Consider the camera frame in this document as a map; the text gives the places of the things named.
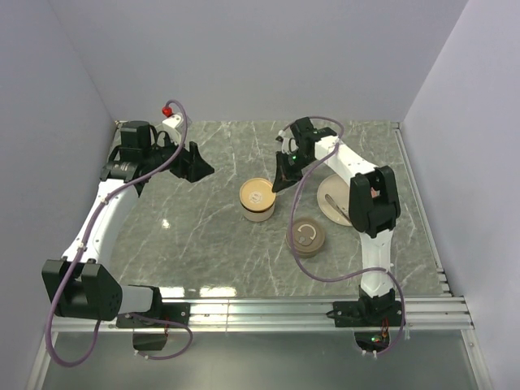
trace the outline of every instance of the orange lid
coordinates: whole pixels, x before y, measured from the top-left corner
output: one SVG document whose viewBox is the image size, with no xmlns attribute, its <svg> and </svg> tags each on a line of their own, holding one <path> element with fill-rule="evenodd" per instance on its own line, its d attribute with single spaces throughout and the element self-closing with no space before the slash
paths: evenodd
<svg viewBox="0 0 520 390">
<path fill-rule="evenodd" d="M 273 184 L 266 179 L 255 177 L 240 187 L 240 203 L 248 210 L 262 212 L 275 203 L 276 194 L 272 192 Z"/>
</svg>

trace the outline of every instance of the marble surface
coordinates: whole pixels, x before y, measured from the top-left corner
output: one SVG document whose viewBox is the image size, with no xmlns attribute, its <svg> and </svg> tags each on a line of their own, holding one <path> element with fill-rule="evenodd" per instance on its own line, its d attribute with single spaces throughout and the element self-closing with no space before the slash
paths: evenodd
<svg viewBox="0 0 520 390">
<path fill-rule="evenodd" d="M 295 186 L 278 194 L 275 213 L 266 222 L 252 223 L 241 215 L 241 185 L 252 177 L 275 178 L 275 137 L 286 123 L 193 123 L 188 138 L 199 144 L 215 173 L 196 184 L 169 172 L 152 178 L 119 234 L 112 275 L 122 284 L 170 288 L 169 295 L 178 297 L 357 295 L 359 278 L 319 283 L 294 262 L 284 234 Z M 405 294 L 442 293 L 395 130 L 389 122 L 344 124 L 343 140 L 350 148 L 376 165 L 388 164 L 396 173 L 401 217 L 392 241 L 392 262 Z M 297 211 L 297 216 L 317 219 L 327 232 L 322 252 L 304 261 L 324 277 L 362 266 L 358 233 L 333 223 L 318 207 L 318 186 L 332 174 L 328 167 L 315 171 Z"/>
</svg>

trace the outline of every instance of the robotic arm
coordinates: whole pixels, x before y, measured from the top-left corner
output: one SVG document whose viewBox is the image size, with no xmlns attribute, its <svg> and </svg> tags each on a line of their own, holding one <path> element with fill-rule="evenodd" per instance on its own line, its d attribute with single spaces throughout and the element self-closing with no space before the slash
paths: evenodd
<svg viewBox="0 0 520 390">
<path fill-rule="evenodd" d="M 330 128 L 317 129 L 309 118 L 296 120 L 279 133 L 282 151 L 276 153 L 276 177 L 273 192 L 286 189 L 302 179 L 301 170 L 314 160 L 330 154 L 325 163 L 350 188 L 349 218 L 359 232 L 362 243 L 363 268 L 390 270 L 393 228 L 401 214 L 396 180 L 390 167 L 377 167 L 354 153 Z M 388 313 L 396 312 L 395 291 L 390 277 L 383 272 L 367 272 L 362 276 L 360 300 L 351 313 L 364 323 L 379 323 Z"/>
<path fill-rule="evenodd" d="M 123 124 L 121 145 L 115 147 L 109 161 L 102 168 L 96 201 L 83 227 L 61 259 L 48 260 L 42 269 L 45 288 L 51 301 L 77 253 L 78 243 L 81 242 L 98 203 L 103 202 L 108 193 L 165 163 L 179 147 L 180 134 L 177 128 L 182 123 L 183 118 L 180 115 L 170 116 L 162 122 L 165 131 L 159 134 L 147 122 L 132 121 Z M 155 135 L 153 144 L 150 130 Z M 164 135 L 163 146 L 158 145 L 160 135 Z M 165 170 L 190 183 L 215 172 L 202 159 L 195 142 L 189 143 L 189 149 L 182 149 Z M 137 203 L 144 186 L 145 182 L 141 182 L 124 189 L 102 209 L 88 242 L 82 244 L 83 256 L 63 290 L 56 315 L 106 321 L 126 313 L 142 313 L 151 318 L 161 316 L 162 298 L 157 287 L 121 286 L 107 270 L 119 230 Z"/>
</svg>

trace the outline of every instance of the white wall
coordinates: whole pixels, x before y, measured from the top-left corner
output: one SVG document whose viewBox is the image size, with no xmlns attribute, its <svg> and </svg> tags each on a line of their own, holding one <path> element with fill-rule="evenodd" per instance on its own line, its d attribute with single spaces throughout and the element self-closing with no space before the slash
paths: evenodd
<svg viewBox="0 0 520 390">
<path fill-rule="evenodd" d="M 467 0 L 50 0 L 116 119 L 403 120 Z"/>
<path fill-rule="evenodd" d="M 0 7 L 0 388 L 25 387 L 49 308 L 41 281 L 79 230 L 113 122 L 47 2 Z"/>
<path fill-rule="evenodd" d="M 470 0 L 404 122 L 448 279 L 508 390 L 520 388 L 519 20 L 518 0 Z"/>
</svg>

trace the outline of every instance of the cable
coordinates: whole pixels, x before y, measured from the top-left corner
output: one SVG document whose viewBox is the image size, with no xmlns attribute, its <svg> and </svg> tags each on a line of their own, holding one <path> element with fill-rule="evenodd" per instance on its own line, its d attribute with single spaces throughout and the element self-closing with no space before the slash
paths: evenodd
<svg viewBox="0 0 520 390">
<path fill-rule="evenodd" d="M 304 265 L 302 264 L 301 262 L 301 259 L 300 257 L 298 256 L 298 253 L 296 251 L 296 248 L 294 246 L 294 236 L 293 236 L 293 224 L 294 224 L 294 214 L 296 212 L 296 208 L 298 207 L 298 203 L 300 202 L 300 197 L 301 197 L 301 194 L 303 192 L 303 187 L 307 181 L 307 179 L 310 177 L 310 175 L 312 174 L 312 172 L 317 168 L 319 167 L 320 165 L 322 165 L 323 163 L 325 163 L 330 157 L 332 157 L 334 154 L 337 153 L 338 149 L 340 148 L 340 142 L 339 140 L 341 140 L 341 137 L 343 136 L 343 134 L 345 133 L 345 127 L 343 126 L 343 124 L 341 124 L 340 122 L 338 122 L 337 120 L 335 119 L 331 119 L 331 118 L 328 118 L 328 117 L 325 117 L 325 116 L 310 116 L 309 117 L 310 119 L 321 119 L 321 120 L 326 120 L 328 122 L 332 122 L 334 124 L 337 124 L 339 127 L 340 127 L 340 133 L 338 134 L 338 142 L 334 145 L 334 150 L 327 154 L 325 157 L 323 157 L 322 159 L 318 160 L 304 175 L 303 177 L 301 178 L 300 180 L 300 183 L 298 184 L 298 187 L 297 187 L 297 190 L 296 192 L 294 193 L 294 198 L 292 200 L 292 208 L 291 208 L 291 214 L 289 216 L 289 226 L 288 226 L 288 237 L 289 237 L 289 246 L 291 247 L 291 252 L 292 252 L 292 255 L 294 257 L 294 260 L 296 261 L 296 264 L 298 265 L 298 267 L 300 268 L 300 270 L 306 274 L 307 276 L 309 276 L 311 279 L 314 279 L 314 280 L 317 280 L 318 282 L 323 282 L 323 283 L 335 283 L 335 282 L 340 282 L 340 281 L 343 281 L 343 280 L 347 280 L 347 279 L 350 279 L 350 278 L 353 278 L 354 276 L 358 276 L 358 275 L 361 275 L 361 274 L 364 274 L 366 272 L 372 272 L 372 271 L 378 271 L 378 272 L 384 272 L 386 273 L 390 279 L 392 279 L 392 282 L 396 285 L 396 288 L 397 288 L 397 291 L 399 292 L 399 298 L 401 299 L 401 325 L 399 326 L 399 332 L 397 333 L 397 337 L 396 339 L 390 343 L 390 345 L 384 349 L 383 351 L 379 352 L 379 354 L 384 354 L 386 352 L 388 352 L 390 349 L 392 349 L 394 347 L 394 345 L 397 343 L 397 341 L 399 341 L 399 339 L 402 337 L 402 333 L 403 333 L 403 329 L 405 327 L 405 295 L 403 294 L 402 292 L 402 289 L 401 289 L 401 286 L 399 285 L 399 283 L 397 282 L 397 279 L 396 277 L 388 270 L 382 268 L 382 267 L 379 267 L 379 266 L 374 266 L 374 267 L 371 267 L 371 268 L 365 268 L 364 270 L 360 270 L 360 271 L 355 271 L 355 272 L 352 272 L 350 274 L 347 274 L 347 275 L 343 275 L 343 276 L 337 276 L 336 278 L 322 278 L 320 276 L 316 276 L 314 274 L 312 274 L 310 271 L 308 271 Z M 289 128 L 291 126 L 292 123 L 288 124 L 287 126 L 285 126 L 282 131 L 285 131 L 287 130 L 287 128 Z"/>
<path fill-rule="evenodd" d="M 141 355 L 143 358 L 145 359 L 149 359 L 149 360 L 168 360 L 168 359 L 172 359 L 172 358 L 176 358 L 177 356 L 180 356 L 182 355 L 184 352 L 186 352 L 189 348 L 189 346 L 192 344 L 193 342 L 193 332 L 192 330 L 187 327 L 186 325 L 182 324 L 182 323 L 176 323 L 175 321 L 167 321 L 167 320 L 164 320 L 164 319 L 154 319 L 154 318 L 148 318 L 148 317 L 144 317 L 140 314 L 136 314 L 136 313 L 129 313 L 130 316 L 136 318 L 136 319 L 140 319 L 141 321 L 150 321 L 152 323 L 161 323 L 162 325 L 167 325 L 167 326 L 170 326 L 170 327 L 181 327 L 183 329 L 185 329 L 188 334 L 189 334 L 189 340 L 188 340 L 188 343 L 186 343 L 186 345 L 178 352 L 175 352 L 171 355 L 167 355 L 167 356 L 150 356 L 149 354 L 147 353 L 144 353 L 144 352 L 137 352 L 138 355 Z"/>
<path fill-rule="evenodd" d="M 81 257 L 83 256 L 83 252 L 85 251 L 85 246 L 86 246 L 87 242 L 89 241 L 90 234 L 92 232 L 94 224 L 96 223 L 96 220 L 98 219 L 98 216 L 101 214 L 103 208 L 118 193 L 127 189 L 128 187 L 131 187 L 135 184 L 139 184 L 143 181 L 146 181 L 150 177 L 155 175 L 156 173 L 163 171 L 164 168 L 166 168 L 168 165 L 170 165 L 171 162 L 173 162 L 173 160 L 175 160 L 177 158 L 177 156 L 180 154 L 181 150 L 184 148 L 184 143 L 186 142 L 186 136 L 188 135 L 188 116 L 186 115 L 186 111 L 184 110 L 184 107 L 182 106 L 182 104 L 180 104 L 180 102 L 178 102 L 176 100 L 168 100 L 165 107 L 169 108 L 169 106 L 172 103 L 179 107 L 179 110 L 182 113 L 183 118 L 184 118 L 183 132 L 182 132 L 182 136 L 180 138 L 180 143 L 179 143 L 179 146 L 177 147 L 177 150 L 166 162 L 164 162 L 164 164 L 162 164 L 161 166 L 148 172 L 146 175 L 143 175 L 141 177 L 138 177 L 134 180 L 129 181 L 128 183 L 123 184 L 121 187 L 118 187 L 111 193 L 108 193 L 105 196 L 105 202 L 99 203 L 99 206 L 97 206 L 97 208 L 94 210 L 94 212 L 92 213 L 92 217 L 90 218 L 89 222 L 87 223 L 87 226 L 84 230 L 84 235 L 81 239 L 81 242 L 78 245 L 78 251 L 76 253 L 76 256 L 72 260 L 71 265 L 68 267 L 67 272 L 63 276 L 63 279 L 62 279 L 61 283 L 59 284 L 58 289 L 56 290 L 56 293 L 52 299 L 52 302 L 50 304 L 49 314 L 47 315 L 47 321 L 45 323 L 45 346 L 46 346 L 47 352 L 49 353 L 52 360 L 54 360 L 60 366 L 74 367 L 74 366 L 80 365 L 82 362 L 87 360 L 87 358 L 89 358 L 90 354 L 93 351 L 94 345 L 96 344 L 96 341 L 98 339 L 99 325 L 100 325 L 101 321 L 97 321 L 97 323 L 96 323 L 96 327 L 94 328 L 94 333 L 93 333 L 93 342 L 90 345 L 89 350 L 86 352 L 86 354 L 83 357 L 81 357 L 80 359 L 78 359 L 74 362 L 67 362 L 67 361 L 63 360 L 56 353 L 56 350 L 54 349 L 54 346 L 52 345 L 52 321 L 54 318 L 54 312 L 56 311 L 56 308 L 58 307 L 59 299 L 61 298 L 61 296 L 63 294 L 63 290 L 65 289 L 65 286 L 67 285 L 68 280 L 72 276 L 72 272 L 74 271 L 74 268 L 76 268 L 77 264 L 81 260 Z"/>
</svg>

